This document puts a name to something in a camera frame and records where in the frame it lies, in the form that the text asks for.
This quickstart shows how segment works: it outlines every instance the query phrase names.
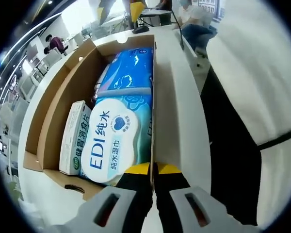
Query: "green logo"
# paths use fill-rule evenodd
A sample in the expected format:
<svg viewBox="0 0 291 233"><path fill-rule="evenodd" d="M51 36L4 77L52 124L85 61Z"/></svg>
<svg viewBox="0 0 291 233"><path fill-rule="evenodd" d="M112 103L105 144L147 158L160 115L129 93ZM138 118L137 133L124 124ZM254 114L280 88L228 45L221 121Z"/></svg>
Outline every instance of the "green logo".
<svg viewBox="0 0 291 233"><path fill-rule="evenodd" d="M80 162L79 162L79 159L77 157L73 158L73 167L75 170L78 170L80 167Z"/></svg>

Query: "wet wipes package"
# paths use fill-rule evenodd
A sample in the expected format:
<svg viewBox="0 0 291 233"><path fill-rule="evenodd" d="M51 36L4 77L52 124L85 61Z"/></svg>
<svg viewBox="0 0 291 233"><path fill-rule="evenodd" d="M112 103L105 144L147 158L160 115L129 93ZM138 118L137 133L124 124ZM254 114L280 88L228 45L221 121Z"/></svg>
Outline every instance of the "wet wipes package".
<svg viewBox="0 0 291 233"><path fill-rule="evenodd" d="M98 98L81 157L80 175L108 185L132 165L150 162L152 96Z"/></svg>
<svg viewBox="0 0 291 233"><path fill-rule="evenodd" d="M97 96L151 95L152 77L153 48L122 51L108 67Z"/></svg>
<svg viewBox="0 0 291 233"><path fill-rule="evenodd" d="M83 100L73 103L69 111L59 160L59 170L67 175L78 175L80 172L90 113L91 109Z"/></svg>

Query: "blue jeans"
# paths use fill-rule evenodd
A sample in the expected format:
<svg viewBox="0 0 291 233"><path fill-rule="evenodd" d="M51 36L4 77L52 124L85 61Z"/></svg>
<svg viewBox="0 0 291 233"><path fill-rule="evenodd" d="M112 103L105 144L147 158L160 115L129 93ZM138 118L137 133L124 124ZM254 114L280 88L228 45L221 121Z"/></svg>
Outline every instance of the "blue jeans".
<svg viewBox="0 0 291 233"><path fill-rule="evenodd" d="M209 39L213 37L210 29L195 24L189 24L183 28L182 35L189 42L193 50L196 47L205 49Z"/></svg>

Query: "cardboard box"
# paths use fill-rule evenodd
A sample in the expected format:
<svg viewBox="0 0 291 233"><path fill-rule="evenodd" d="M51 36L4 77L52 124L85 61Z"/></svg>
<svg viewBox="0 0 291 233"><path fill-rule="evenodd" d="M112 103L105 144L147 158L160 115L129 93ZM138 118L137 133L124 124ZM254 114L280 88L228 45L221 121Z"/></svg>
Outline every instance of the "cardboard box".
<svg viewBox="0 0 291 233"><path fill-rule="evenodd" d="M80 173L81 155L89 129L91 111L83 100L73 103L70 108L59 160L59 170L64 174Z"/></svg>
<svg viewBox="0 0 291 233"><path fill-rule="evenodd" d="M88 54L83 56L83 59L76 63L73 68L71 57L54 77L40 100L30 125L24 168L42 171L60 186L82 192L84 200L88 200L102 189L99 185L79 177L64 175L59 171L60 149L65 123L74 102L85 100L87 105L90 106L95 84L114 56L120 51L139 47L154 48L153 69L155 69L156 46L154 35L129 37L126 43L120 44L117 41L112 41L99 47L95 47L90 40L87 40L80 46L75 52L76 54L73 54L73 59L79 58L81 54L86 52ZM153 166L156 118L154 85L152 114L151 166Z"/></svg>

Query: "white box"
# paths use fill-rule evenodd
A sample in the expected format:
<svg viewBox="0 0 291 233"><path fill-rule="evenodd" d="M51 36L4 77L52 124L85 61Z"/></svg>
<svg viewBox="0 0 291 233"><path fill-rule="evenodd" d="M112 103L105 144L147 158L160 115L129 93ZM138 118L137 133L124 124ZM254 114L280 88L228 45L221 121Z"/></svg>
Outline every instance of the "white box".
<svg viewBox="0 0 291 233"><path fill-rule="evenodd" d="M91 111L83 100L75 102L71 106L59 160L59 170L66 175L78 175L80 172L81 154L89 128Z"/></svg>

